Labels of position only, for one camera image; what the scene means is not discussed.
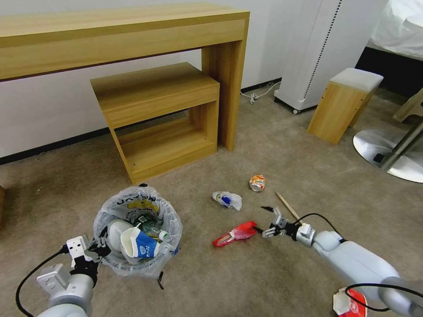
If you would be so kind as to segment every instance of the white bed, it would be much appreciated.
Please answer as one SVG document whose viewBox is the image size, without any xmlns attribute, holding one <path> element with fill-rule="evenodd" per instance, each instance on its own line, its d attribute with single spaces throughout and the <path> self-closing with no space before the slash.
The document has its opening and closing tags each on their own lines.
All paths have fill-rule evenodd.
<svg viewBox="0 0 423 317">
<path fill-rule="evenodd" d="M 423 0 L 389 0 L 368 47 L 423 61 L 423 33 L 407 27 L 407 17 L 423 18 Z"/>
</svg>

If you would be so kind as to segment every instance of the white cushion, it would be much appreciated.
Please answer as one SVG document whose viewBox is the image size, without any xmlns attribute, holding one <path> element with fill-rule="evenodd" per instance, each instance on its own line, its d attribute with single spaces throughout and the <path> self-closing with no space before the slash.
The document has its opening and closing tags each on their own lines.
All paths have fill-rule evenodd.
<svg viewBox="0 0 423 317">
<path fill-rule="evenodd" d="M 332 77 L 329 81 L 365 92 L 370 92 L 380 84 L 382 79 L 383 76 L 378 74 L 355 68 L 347 68 L 335 77 Z"/>
</svg>

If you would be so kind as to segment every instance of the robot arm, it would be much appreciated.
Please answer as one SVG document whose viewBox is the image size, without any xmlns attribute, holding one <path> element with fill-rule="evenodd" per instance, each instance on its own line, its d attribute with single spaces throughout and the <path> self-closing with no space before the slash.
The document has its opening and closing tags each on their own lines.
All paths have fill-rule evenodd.
<svg viewBox="0 0 423 317">
<path fill-rule="evenodd" d="M 85 236 L 66 242 L 72 257 L 69 271 L 63 264 L 49 266 L 37 277 L 37 282 L 50 294 L 50 308 L 38 317 L 89 317 L 91 299 L 97 282 L 97 268 L 103 256 L 110 253 L 104 244 L 88 246 Z"/>
<path fill-rule="evenodd" d="M 373 285 L 357 287 L 366 298 L 382 302 L 402 316 L 423 316 L 423 281 L 401 279 L 396 269 L 387 261 L 355 242 L 345 240 L 335 231 L 316 233 L 309 224 L 300 224 L 298 221 L 289 223 L 277 207 L 264 209 L 273 211 L 275 218 L 270 229 L 263 231 L 263 237 L 286 234 L 294 241 L 313 248 L 351 284 Z"/>
</svg>

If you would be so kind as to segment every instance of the black cable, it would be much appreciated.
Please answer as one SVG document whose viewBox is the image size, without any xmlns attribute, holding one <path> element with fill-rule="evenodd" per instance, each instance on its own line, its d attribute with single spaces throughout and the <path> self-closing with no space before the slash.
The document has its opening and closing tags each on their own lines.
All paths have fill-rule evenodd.
<svg viewBox="0 0 423 317">
<path fill-rule="evenodd" d="M 402 286 L 391 285 L 391 284 L 357 283 L 357 284 L 349 285 L 348 287 L 345 288 L 345 294 L 348 297 L 350 297 L 351 299 L 355 300 L 357 303 L 363 305 L 364 307 L 367 307 L 368 309 L 374 310 L 374 311 L 377 311 L 377 312 L 386 312 L 386 311 L 389 310 L 389 308 L 388 307 L 387 308 L 374 308 L 374 307 L 371 307 L 371 306 L 366 305 L 365 303 L 359 301 L 358 299 L 354 298 L 352 295 L 350 295 L 348 293 L 348 291 L 350 289 L 357 288 L 357 287 L 362 287 L 362 286 L 373 286 L 373 287 L 380 287 L 380 288 L 391 288 L 391 289 L 396 289 L 396 290 L 399 290 L 399 291 L 404 291 L 404 292 L 407 292 L 407 293 L 410 293 L 410 294 L 413 294 L 413 295 L 416 295 L 416 296 L 419 296 L 419 297 L 423 298 L 423 294 L 420 293 L 420 292 L 414 291 L 414 290 L 412 290 L 410 288 L 405 288 L 405 287 L 402 287 Z"/>
<path fill-rule="evenodd" d="M 339 234 L 340 236 L 342 236 L 342 234 L 340 234 L 339 233 L 339 231 L 334 227 L 334 225 L 325 217 L 325 216 L 322 216 L 321 214 L 318 214 L 318 213 L 310 213 L 310 214 L 306 214 L 306 215 L 304 215 L 304 216 L 302 216 L 300 219 L 298 219 L 296 222 L 294 222 L 293 224 L 294 225 L 296 225 L 296 224 L 298 224 L 301 220 L 303 220 L 304 218 L 307 218 L 307 217 L 309 217 L 309 216 L 319 216 L 320 218 L 323 218 L 324 220 L 326 220 L 326 222 L 329 224 L 329 226 L 331 226 L 332 227 L 332 229 L 337 233 L 337 234 Z"/>
<path fill-rule="evenodd" d="M 59 254 L 64 254 L 64 253 L 69 253 L 69 250 L 67 248 L 66 245 L 62 246 L 62 248 L 56 252 L 55 254 L 53 254 L 52 256 L 48 257 L 47 259 L 45 259 L 43 262 L 41 262 L 40 264 L 38 264 L 31 272 L 28 273 L 27 276 L 25 276 L 25 278 L 22 280 L 22 282 L 19 284 L 18 288 L 16 289 L 16 305 L 18 307 L 18 309 L 22 312 L 22 314 L 24 314 L 27 317 L 34 317 L 34 315 L 32 315 L 30 312 L 28 312 L 25 308 L 23 308 L 22 304 L 21 304 L 21 300 L 19 298 L 19 294 L 21 292 L 22 286 L 24 285 L 24 283 L 26 282 L 27 279 L 29 279 L 29 277 L 31 275 L 33 275 L 40 267 L 42 267 L 44 264 L 46 264 L 48 261 L 54 259 L 56 256 L 58 256 Z"/>
</svg>

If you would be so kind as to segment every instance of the wooden stool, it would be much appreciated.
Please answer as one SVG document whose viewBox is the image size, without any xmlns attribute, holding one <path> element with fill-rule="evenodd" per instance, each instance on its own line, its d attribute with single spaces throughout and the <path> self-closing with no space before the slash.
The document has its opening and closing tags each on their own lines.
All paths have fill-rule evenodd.
<svg viewBox="0 0 423 317">
<path fill-rule="evenodd" d="M 308 132 L 337 144 L 348 126 L 363 112 L 383 77 L 347 68 L 329 80 L 308 126 Z"/>
<path fill-rule="evenodd" d="M 423 88 L 420 89 L 413 97 L 407 100 L 401 108 L 393 115 L 393 118 L 399 122 L 403 122 L 408 116 L 416 114 L 423 117 Z"/>
<path fill-rule="evenodd" d="M 91 80 L 133 184 L 217 151 L 219 83 L 188 63 Z M 126 125 L 189 109 L 189 117 L 125 135 Z"/>
</svg>

